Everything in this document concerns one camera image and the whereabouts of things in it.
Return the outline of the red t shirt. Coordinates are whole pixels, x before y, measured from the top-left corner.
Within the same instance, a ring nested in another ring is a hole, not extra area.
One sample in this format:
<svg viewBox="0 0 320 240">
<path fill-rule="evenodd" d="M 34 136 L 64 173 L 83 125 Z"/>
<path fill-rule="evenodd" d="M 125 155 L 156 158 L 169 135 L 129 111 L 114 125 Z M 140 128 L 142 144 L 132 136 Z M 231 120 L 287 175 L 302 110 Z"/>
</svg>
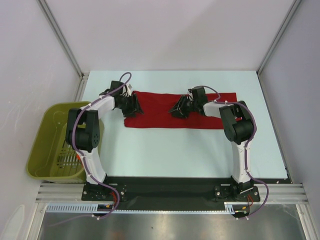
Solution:
<svg viewBox="0 0 320 240">
<path fill-rule="evenodd" d="M 178 102 L 180 94 L 135 91 L 143 114 L 124 119 L 126 128 L 150 129 L 201 129 L 222 130 L 223 122 L 218 117 L 203 116 L 191 112 L 188 118 L 173 117 L 169 110 Z"/>
</svg>

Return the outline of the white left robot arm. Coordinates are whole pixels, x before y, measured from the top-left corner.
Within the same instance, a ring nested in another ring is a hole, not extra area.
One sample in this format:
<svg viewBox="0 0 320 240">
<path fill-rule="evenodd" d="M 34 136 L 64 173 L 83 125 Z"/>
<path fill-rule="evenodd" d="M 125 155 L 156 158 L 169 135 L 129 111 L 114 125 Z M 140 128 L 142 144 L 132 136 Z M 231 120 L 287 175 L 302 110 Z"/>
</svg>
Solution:
<svg viewBox="0 0 320 240">
<path fill-rule="evenodd" d="M 86 182 L 95 185 L 93 194 L 100 200 L 110 196 L 111 188 L 104 184 L 107 173 L 102 167 L 98 146 L 100 144 L 100 119 L 114 109 L 120 109 L 123 117 L 136 117 L 144 111 L 136 93 L 128 82 L 112 81 L 110 88 L 99 97 L 80 108 L 68 112 L 65 141 L 79 156 L 86 174 Z"/>
</svg>

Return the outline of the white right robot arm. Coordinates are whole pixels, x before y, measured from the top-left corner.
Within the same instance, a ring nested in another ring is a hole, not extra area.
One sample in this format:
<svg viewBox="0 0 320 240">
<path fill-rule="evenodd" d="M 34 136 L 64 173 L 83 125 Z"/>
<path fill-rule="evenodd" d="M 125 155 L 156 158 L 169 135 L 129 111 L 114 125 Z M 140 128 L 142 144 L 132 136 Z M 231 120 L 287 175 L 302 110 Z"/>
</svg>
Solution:
<svg viewBox="0 0 320 240">
<path fill-rule="evenodd" d="M 221 95 L 215 89 L 199 85 L 182 95 L 168 111 L 173 117 L 186 119 L 190 113 L 199 113 L 205 117 L 222 120 L 226 138 L 230 141 L 233 157 L 231 175 L 231 196 L 242 201 L 254 187 L 250 173 L 250 149 L 257 125 L 253 114 L 244 101 L 221 101 Z"/>
</svg>

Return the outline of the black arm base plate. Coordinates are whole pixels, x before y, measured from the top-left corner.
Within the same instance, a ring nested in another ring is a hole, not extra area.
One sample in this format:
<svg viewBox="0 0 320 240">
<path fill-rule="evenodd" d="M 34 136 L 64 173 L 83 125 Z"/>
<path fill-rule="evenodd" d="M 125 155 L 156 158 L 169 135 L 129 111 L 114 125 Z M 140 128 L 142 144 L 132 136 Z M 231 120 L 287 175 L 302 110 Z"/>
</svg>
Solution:
<svg viewBox="0 0 320 240">
<path fill-rule="evenodd" d="M 213 206 L 218 203 L 236 202 L 241 205 L 261 201 L 258 187 L 237 194 L 232 191 L 231 178 L 197 177 L 125 177 L 109 176 L 104 185 L 86 182 L 82 201 L 105 202 L 114 200 L 118 206 Z"/>
</svg>

